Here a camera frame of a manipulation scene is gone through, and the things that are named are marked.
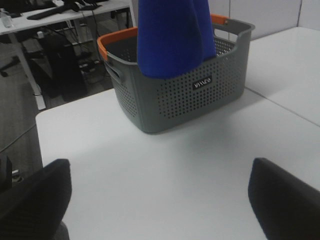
desk surface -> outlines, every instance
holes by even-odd
[[[252,41],[246,86],[320,126],[320,31],[295,27]]]
[[[95,15],[130,7],[129,3],[125,0],[109,0],[106,2],[100,2],[99,5],[102,5],[102,6],[93,11]],[[27,19],[28,16],[41,13],[47,10],[48,9],[44,9],[44,10],[42,9],[42,10],[25,12],[23,13],[23,16],[12,19],[13,27],[11,28],[5,28],[3,24],[0,24],[0,35],[15,33],[15,32],[27,30],[27,29],[33,29],[41,26],[46,26],[49,24],[60,23],[67,20],[80,19],[80,18],[83,18],[83,14],[85,17],[92,16],[91,11],[83,11],[83,14],[82,14],[81,11],[75,12],[73,10],[68,10],[61,14],[55,14],[39,20]]]
[[[43,165],[71,163],[70,239],[265,240],[247,194],[255,157],[320,189],[320,128],[248,90],[154,135],[126,118],[113,89],[36,124]]]

